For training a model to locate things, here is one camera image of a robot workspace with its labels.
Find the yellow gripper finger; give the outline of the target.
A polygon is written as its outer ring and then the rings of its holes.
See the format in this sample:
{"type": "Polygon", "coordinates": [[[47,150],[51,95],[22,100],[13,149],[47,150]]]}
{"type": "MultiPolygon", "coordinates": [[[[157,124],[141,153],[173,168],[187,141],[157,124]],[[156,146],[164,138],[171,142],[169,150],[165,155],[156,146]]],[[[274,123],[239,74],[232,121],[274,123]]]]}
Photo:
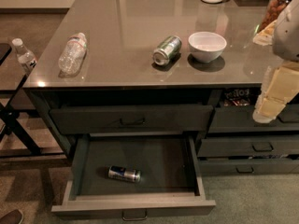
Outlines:
{"type": "Polygon", "coordinates": [[[268,68],[252,117],[258,123],[274,120],[299,93],[299,62],[283,62],[268,68]]]}

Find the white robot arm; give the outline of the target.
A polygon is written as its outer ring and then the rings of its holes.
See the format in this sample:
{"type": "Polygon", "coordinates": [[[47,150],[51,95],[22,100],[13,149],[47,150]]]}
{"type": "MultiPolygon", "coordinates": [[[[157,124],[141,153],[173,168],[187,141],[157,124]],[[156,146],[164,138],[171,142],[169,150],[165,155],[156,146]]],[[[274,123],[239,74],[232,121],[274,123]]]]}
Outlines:
{"type": "Polygon", "coordinates": [[[268,67],[252,117],[258,123],[274,120],[299,93],[299,0],[278,15],[272,36],[273,53],[283,62],[268,67]]]}

